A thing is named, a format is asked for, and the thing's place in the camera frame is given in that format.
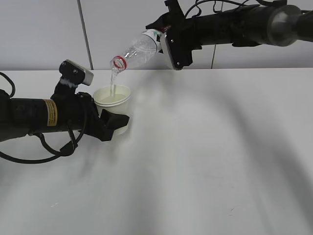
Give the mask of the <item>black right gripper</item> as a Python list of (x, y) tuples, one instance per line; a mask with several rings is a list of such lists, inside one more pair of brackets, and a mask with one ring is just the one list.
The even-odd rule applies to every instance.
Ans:
[(180, 50), (200, 50), (207, 45), (232, 44), (235, 41), (231, 12), (220, 12), (184, 19), (181, 13), (167, 12), (145, 29), (155, 29), (160, 36), (161, 49), (177, 46)]

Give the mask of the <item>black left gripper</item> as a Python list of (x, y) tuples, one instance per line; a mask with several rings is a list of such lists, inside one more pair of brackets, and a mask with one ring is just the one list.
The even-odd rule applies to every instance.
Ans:
[(100, 141), (110, 141), (113, 136), (128, 130), (128, 115), (115, 114), (106, 109), (99, 114), (88, 93), (53, 94), (51, 99), (57, 107), (57, 124), (52, 127), (55, 132), (66, 131), (69, 126)]

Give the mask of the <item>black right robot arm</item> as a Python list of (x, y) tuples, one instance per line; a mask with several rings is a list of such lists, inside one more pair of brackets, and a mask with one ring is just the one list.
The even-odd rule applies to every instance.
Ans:
[(146, 29), (169, 30), (194, 48), (231, 44), (234, 47), (287, 47), (297, 40), (313, 40), (313, 13), (285, 0), (266, 5), (239, 5), (234, 9), (186, 18), (176, 0), (165, 2), (168, 12)]

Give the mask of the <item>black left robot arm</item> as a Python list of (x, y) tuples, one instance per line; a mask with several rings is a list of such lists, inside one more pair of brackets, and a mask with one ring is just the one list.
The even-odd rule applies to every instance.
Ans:
[(110, 141), (115, 130), (127, 126), (129, 116), (98, 112), (88, 93), (54, 94), (52, 99), (0, 96), (0, 140), (36, 133), (82, 131), (100, 141)]

